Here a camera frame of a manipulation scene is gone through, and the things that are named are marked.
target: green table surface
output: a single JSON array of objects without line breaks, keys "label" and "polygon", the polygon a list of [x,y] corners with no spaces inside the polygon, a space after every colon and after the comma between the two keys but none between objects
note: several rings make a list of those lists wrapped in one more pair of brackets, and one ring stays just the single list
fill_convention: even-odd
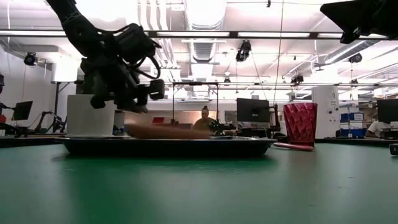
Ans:
[{"label": "green table surface", "polygon": [[68,156],[0,149],[0,223],[397,223],[398,158],[317,144],[264,159]]}]

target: computer monitor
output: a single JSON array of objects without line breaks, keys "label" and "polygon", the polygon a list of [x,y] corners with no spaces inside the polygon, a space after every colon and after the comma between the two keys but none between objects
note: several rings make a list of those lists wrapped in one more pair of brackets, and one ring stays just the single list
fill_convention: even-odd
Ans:
[{"label": "computer monitor", "polygon": [[378,100],[377,116],[379,121],[385,123],[398,121],[398,99]]},{"label": "computer monitor", "polygon": [[236,99],[237,120],[244,122],[269,122],[268,100]]},{"label": "computer monitor", "polygon": [[30,109],[32,109],[33,101],[17,103],[14,108],[12,119],[14,121],[23,121],[29,119]]}]

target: tray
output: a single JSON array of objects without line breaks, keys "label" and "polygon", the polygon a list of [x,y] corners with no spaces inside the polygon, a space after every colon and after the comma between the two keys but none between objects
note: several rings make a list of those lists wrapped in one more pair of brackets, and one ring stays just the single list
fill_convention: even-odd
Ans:
[{"label": "tray", "polygon": [[206,140],[164,140],[134,138],[65,138],[58,139],[70,154],[86,156],[150,157],[252,157],[262,156],[274,139],[221,137]]}]

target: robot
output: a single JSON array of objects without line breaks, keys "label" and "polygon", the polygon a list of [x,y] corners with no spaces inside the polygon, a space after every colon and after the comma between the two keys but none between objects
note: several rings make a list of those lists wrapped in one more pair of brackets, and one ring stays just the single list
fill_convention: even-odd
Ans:
[{"label": "robot", "polygon": [[[154,59],[160,45],[148,38],[137,24],[119,30],[96,28],[76,7],[75,0],[47,0],[70,43],[84,56],[80,68],[85,73],[84,94],[94,94],[91,105],[104,108],[113,100],[119,110],[147,112],[148,95],[152,100],[164,97],[164,81]],[[154,63],[157,76],[139,69],[146,58]],[[140,84],[139,75],[149,77],[149,86]]]}]

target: person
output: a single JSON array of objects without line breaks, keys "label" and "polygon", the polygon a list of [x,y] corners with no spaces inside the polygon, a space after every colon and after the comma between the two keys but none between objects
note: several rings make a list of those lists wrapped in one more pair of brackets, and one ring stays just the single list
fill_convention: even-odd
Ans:
[{"label": "person", "polygon": [[365,137],[368,138],[379,138],[383,129],[391,128],[390,123],[375,121],[370,125],[366,131]]},{"label": "person", "polygon": [[209,125],[213,119],[209,118],[209,109],[204,106],[201,110],[201,118],[195,122],[193,128],[195,130],[210,130]]}]

